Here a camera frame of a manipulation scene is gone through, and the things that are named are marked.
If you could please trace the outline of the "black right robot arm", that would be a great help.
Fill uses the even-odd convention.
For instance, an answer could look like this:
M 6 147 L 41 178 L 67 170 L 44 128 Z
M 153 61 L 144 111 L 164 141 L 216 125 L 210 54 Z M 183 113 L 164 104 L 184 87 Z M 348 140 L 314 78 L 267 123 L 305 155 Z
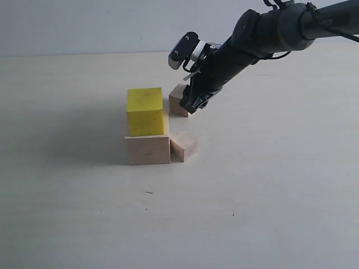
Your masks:
M 180 106 L 190 114 L 204 108 L 246 67 L 308 48 L 318 38 L 341 36 L 358 41 L 358 1 L 316 8 L 311 2 L 275 1 L 267 13 L 247 10 L 223 44 L 211 44 L 189 31 L 168 56 L 169 66 L 189 73 Z

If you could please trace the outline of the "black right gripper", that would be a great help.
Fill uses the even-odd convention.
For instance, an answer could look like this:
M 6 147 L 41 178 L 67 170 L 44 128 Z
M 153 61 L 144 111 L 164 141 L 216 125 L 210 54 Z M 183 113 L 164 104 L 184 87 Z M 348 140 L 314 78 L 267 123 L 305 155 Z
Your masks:
M 189 87 L 184 89 L 180 107 L 190 114 L 204 109 L 210 95 L 215 95 L 249 65 L 266 58 L 266 53 L 257 47 L 257 26 L 262 18 L 262 14 L 247 10 L 238 19 L 231 36 L 190 68 L 197 73 L 190 79 Z

